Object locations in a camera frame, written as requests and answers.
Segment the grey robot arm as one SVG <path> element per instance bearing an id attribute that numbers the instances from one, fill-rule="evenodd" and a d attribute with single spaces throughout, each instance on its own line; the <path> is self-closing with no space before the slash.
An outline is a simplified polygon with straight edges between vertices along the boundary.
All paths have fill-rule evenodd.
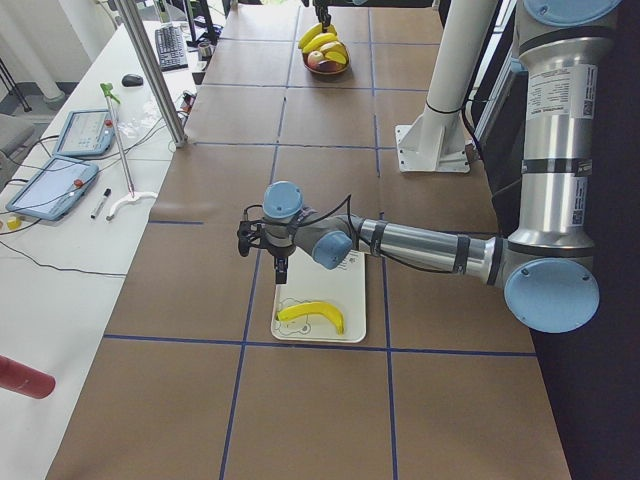
<path id="1" fill-rule="evenodd" d="M 500 287 L 529 328 L 569 332 L 596 313 L 593 241 L 584 232 L 599 61 L 613 44 L 615 1 L 521 1 L 514 45 L 528 76 L 519 224 L 507 238 L 465 235 L 363 219 L 346 205 L 319 214 L 299 187 L 270 185 L 263 216 L 238 230 L 238 248 L 267 250 L 278 283 L 301 249 L 328 269 L 353 251 L 438 274 L 472 275 Z"/>

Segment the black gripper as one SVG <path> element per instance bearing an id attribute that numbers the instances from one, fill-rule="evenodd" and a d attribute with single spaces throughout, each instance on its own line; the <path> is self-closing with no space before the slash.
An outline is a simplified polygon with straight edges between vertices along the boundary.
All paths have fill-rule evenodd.
<path id="1" fill-rule="evenodd" d="M 315 11 L 318 13 L 318 21 L 321 24 L 322 31 L 328 31 L 331 25 L 331 15 L 328 8 L 331 4 L 330 0 L 313 0 Z"/>
<path id="2" fill-rule="evenodd" d="M 290 255 L 291 255 L 291 252 L 287 249 L 276 249 L 273 252 L 276 285 L 287 283 L 288 258 Z"/>

